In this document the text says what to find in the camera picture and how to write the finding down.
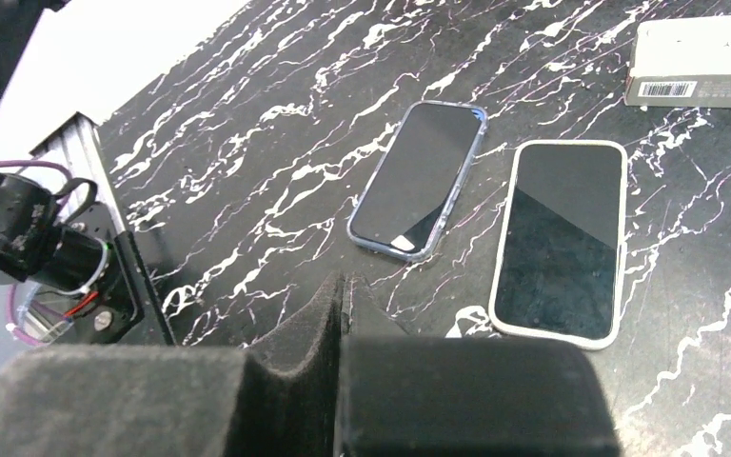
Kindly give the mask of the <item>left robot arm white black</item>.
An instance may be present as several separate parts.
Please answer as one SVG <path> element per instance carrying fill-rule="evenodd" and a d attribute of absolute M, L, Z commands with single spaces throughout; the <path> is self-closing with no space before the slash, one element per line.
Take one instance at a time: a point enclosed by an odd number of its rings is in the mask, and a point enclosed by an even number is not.
<path fill-rule="evenodd" d="M 0 1 L 0 102 L 42 14 L 60 1 Z M 171 327 L 117 208 L 93 122 L 76 113 L 32 148 L 0 161 L 0 285 L 35 284 L 70 301 L 47 312 L 9 300 L 8 329 L 32 345 L 170 345 Z"/>

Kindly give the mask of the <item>white box with barcode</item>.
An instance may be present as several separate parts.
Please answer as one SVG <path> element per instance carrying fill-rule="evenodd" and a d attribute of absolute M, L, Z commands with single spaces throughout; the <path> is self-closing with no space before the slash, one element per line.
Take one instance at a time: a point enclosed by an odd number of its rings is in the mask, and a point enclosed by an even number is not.
<path fill-rule="evenodd" d="M 630 53 L 624 103 L 731 109 L 731 15 L 641 23 Z"/>

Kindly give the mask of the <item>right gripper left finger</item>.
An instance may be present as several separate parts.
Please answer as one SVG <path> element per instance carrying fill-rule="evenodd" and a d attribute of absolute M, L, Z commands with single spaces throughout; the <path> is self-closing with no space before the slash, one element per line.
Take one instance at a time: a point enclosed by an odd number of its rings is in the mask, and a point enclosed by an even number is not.
<path fill-rule="evenodd" d="M 246 349 L 52 345 L 0 373 L 0 456 L 328 456 L 345 277 Z"/>

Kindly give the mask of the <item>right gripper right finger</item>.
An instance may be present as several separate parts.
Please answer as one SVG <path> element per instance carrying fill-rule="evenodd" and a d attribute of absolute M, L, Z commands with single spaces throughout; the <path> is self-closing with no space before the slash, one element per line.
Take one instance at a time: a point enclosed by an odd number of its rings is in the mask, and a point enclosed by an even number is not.
<path fill-rule="evenodd" d="M 618 456 L 588 357 L 558 341 L 412 336 L 345 282 L 339 456 Z"/>

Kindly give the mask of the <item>phone in white case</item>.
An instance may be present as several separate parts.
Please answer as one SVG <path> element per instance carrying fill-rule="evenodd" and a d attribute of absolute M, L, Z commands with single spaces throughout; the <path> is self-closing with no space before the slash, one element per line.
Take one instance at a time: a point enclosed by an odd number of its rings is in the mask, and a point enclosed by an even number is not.
<path fill-rule="evenodd" d="M 609 140 L 514 152 L 487 313 L 505 335 L 609 347 L 619 333 L 628 156 Z"/>

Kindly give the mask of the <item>phone in clear blue case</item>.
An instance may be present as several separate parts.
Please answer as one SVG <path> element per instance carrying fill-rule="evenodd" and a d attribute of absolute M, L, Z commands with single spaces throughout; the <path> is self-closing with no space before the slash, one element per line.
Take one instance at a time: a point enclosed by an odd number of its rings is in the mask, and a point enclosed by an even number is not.
<path fill-rule="evenodd" d="M 487 114 L 480 107 L 413 104 L 348 219 L 348 238 L 404 262 L 429 257 L 486 130 Z"/>

